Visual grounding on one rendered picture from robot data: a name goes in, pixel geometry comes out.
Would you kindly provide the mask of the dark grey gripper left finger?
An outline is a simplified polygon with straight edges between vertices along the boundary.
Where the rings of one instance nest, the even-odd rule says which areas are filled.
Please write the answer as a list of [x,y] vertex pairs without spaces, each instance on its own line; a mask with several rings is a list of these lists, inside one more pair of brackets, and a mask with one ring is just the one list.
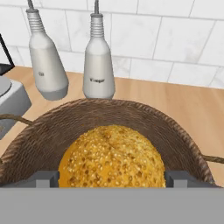
[[58,187],[60,173],[58,171],[37,171],[28,179],[8,184],[6,187],[19,188],[51,188]]

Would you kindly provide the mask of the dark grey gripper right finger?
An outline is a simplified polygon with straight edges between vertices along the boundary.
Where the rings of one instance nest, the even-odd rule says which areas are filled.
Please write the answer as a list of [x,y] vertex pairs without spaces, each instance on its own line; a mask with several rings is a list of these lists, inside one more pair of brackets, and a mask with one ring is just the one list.
[[187,171],[165,171],[164,178],[165,185],[171,188],[218,188],[217,185],[197,180]]

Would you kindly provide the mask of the golden seeded bread roll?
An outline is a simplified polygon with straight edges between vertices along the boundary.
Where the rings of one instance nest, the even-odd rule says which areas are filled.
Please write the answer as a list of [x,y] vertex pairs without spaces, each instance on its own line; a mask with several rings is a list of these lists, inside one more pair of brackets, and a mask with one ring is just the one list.
[[82,134],[59,164],[61,187],[164,187],[165,165],[150,140],[124,126]]

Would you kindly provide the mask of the brown wicker basket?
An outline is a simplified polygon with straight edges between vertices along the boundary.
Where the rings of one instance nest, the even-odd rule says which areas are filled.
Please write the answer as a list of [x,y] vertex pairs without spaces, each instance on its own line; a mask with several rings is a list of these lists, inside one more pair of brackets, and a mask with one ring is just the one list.
[[119,125],[146,137],[160,154],[165,171],[186,171],[215,185],[208,167],[211,158],[173,119],[142,103],[124,100],[81,99],[54,108],[10,143],[0,157],[0,186],[28,179],[38,171],[58,171],[63,155],[82,134],[100,126]]

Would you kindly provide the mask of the grey stand mixer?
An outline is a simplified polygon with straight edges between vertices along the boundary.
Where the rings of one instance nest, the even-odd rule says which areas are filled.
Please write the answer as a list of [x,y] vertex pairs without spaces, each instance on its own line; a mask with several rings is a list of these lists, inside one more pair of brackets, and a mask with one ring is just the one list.
[[8,60],[7,63],[0,60],[0,116],[3,114],[23,116],[31,107],[32,102],[21,82],[11,80],[5,76],[15,65],[1,34],[0,50],[4,52]]

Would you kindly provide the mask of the white oil bottle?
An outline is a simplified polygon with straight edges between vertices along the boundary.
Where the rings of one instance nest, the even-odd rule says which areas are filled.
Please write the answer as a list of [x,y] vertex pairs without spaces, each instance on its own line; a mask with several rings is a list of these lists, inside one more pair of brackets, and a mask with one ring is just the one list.
[[29,49],[33,76],[37,90],[48,101],[57,101],[67,95],[69,81],[56,45],[47,35],[39,10],[27,0],[26,10],[31,38]]

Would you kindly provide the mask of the white vinegar bottle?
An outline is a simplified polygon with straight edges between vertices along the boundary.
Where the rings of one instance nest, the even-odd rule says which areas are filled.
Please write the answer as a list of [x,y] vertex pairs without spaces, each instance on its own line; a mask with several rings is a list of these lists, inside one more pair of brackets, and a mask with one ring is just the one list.
[[90,40],[85,51],[82,90],[87,98],[103,99],[112,99],[116,91],[111,51],[104,38],[99,0],[94,1],[94,13],[91,14]]

